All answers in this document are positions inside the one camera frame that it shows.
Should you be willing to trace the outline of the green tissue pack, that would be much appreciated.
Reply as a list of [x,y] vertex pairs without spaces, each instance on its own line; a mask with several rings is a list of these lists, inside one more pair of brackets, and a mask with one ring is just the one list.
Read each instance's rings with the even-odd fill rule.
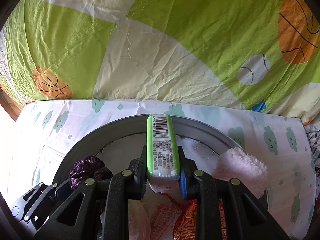
[[180,160],[172,118],[167,114],[147,118],[146,166],[153,192],[168,193],[176,187],[180,179]]

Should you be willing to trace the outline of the green cream sports bedsheet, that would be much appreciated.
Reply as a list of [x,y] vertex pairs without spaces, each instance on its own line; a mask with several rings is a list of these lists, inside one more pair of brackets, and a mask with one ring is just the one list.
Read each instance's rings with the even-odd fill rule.
[[1,24],[10,106],[137,99],[319,113],[319,21],[306,0],[15,0]]

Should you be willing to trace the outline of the purple velvet scrunchie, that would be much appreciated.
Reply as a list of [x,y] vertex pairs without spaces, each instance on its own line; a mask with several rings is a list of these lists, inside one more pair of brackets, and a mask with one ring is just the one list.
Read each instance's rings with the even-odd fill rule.
[[101,159],[89,155],[85,159],[74,163],[69,173],[69,185],[71,190],[75,190],[89,178],[102,181],[112,177],[113,173]]

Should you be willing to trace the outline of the red gold drawstring pouch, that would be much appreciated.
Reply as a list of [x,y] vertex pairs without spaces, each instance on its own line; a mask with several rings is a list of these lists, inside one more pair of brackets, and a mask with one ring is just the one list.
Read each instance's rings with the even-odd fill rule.
[[156,218],[151,223],[151,239],[195,239],[197,222],[197,201],[178,203],[169,194],[163,196],[170,205],[158,205]]

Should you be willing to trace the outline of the plaid cloth cover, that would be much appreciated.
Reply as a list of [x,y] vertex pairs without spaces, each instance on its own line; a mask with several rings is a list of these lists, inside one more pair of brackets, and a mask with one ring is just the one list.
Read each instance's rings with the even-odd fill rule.
[[309,124],[305,126],[305,130],[309,140],[315,166],[319,168],[319,126]]

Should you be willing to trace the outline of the round metal cookie tin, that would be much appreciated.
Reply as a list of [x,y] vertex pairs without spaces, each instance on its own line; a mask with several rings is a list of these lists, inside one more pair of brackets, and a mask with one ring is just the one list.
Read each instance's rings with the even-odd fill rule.
[[[67,153],[57,170],[55,180],[61,183],[69,181],[69,173],[75,162],[100,152],[114,141],[135,134],[146,135],[147,118],[146,115],[129,116],[101,126],[86,135]],[[222,153],[235,145],[231,138],[207,124],[178,116],[171,118],[176,137],[180,135],[195,139],[217,153]],[[140,157],[143,147],[146,147],[146,142],[137,153],[133,149],[124,150],[124,158],[118,160],[121,167],[119,172],[127,169],[131,160]]]

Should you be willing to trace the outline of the fluffy pink sock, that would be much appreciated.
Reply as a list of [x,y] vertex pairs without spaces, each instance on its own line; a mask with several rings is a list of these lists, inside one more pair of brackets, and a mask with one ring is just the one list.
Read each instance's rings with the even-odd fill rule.
[[230,148],[218,158],[212,177],[224,181],[239,179],[256,198],[264,195],[268,185],[267,166],[242,148]]

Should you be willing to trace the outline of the cloud print table cloth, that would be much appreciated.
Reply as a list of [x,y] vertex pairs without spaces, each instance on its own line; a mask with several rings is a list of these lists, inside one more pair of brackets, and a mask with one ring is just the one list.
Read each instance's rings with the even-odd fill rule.
[[67,152],[96,128],[128,116],[158,113],[208,124],[265,163],[271,214],[290,236],[306,235],[318,190],[306,131],[298,119],[254,111],[152,100],[32,102],[5,140],[1,193],[12,203],[35,184],[51,182]]

